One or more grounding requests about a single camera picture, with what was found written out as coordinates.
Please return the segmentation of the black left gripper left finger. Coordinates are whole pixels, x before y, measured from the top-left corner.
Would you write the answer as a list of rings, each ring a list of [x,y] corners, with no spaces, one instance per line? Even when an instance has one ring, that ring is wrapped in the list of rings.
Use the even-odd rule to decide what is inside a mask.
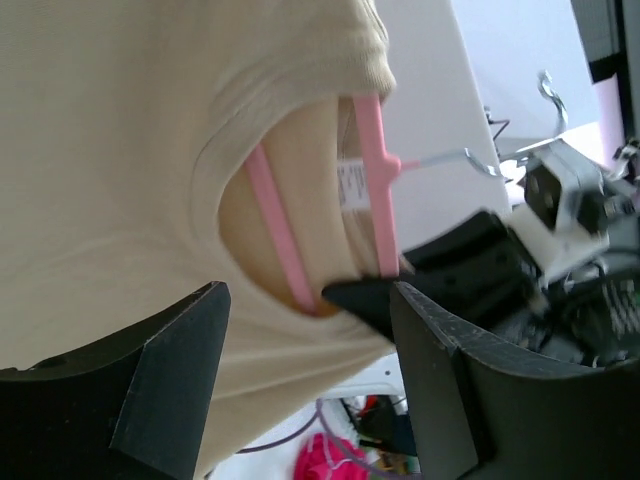
[[[231,299],[213,282],[164,311],[1,373],[5,479],[190,479]]]

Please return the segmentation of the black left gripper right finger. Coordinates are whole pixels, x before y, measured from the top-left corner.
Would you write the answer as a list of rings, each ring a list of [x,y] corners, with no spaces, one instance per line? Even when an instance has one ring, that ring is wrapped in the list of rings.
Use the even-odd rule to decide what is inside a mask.
[[[637,362],[534,353],[402,282],[391,320],[424,478],[638,477]]]

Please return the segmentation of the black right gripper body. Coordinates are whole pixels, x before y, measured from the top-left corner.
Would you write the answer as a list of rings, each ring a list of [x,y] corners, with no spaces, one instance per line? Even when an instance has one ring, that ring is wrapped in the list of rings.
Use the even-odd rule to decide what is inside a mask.
[[[512,230],[486,210],[404,257],[420,276],[421,292],[486,330],[525,309],[541,275]]]

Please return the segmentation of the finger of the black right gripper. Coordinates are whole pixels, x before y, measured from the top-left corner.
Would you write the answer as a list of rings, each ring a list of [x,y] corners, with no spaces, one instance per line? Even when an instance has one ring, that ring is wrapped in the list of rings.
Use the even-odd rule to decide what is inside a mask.
[[[351,315],[354,315],[372,330],[397,344],[395,333],[401,333],[401,344],[408,345],[410,334],[415,335],[415,312],[400,295],[401,305],[394,303],[399,285],[414,292],[412,277],[364,278],[341,281],[323,288],[322,298]]]

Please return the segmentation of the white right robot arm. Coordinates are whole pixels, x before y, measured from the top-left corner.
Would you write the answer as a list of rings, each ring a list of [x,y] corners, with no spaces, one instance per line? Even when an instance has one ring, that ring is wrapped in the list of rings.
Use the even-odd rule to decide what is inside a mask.
[[[406,282],[450,313],[536,353],[604,367],[639,355],[639,219],[610,230],[607,251],[547,287],[494,213],[479,211],[405,254],[394,277],[325,287],[322,296],[393,337],[390,289]]]

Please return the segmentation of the pink clothes hanger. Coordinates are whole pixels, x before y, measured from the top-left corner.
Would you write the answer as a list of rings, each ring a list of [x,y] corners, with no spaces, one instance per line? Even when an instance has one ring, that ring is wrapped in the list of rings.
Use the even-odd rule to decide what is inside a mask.
[[[532,157],[518,151],[501,159],[498,167],[493,167],[483,163],[469,149],[463,148],[403,163],[386,149],[379,97],[375,94],[358,96],[353,103],[360,135],[361,156],[347,160],[337,168],[339,200],[340,205],[347,210],[370,211],[379,272],[384,277],[396,277],[399,274],[391,185],[400,174],[464,158],[483,175],[515,182],[519,177],[512,170],[503,171],[502,168],[522,168]],[[257,146],[250,154],[245,167],[291,293],[304,311],[314,313],[316,301],[313,289],[269,162],[261,146]]]

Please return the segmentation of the beige t shirt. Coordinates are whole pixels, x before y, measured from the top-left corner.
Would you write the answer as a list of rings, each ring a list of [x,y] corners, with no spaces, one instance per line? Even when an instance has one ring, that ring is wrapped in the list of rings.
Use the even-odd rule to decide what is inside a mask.
[[[204,476],[386,354],[321,292],[379,271],[337,168],[387,49],[371,1],[3,2],[2,364],[225,282]]]

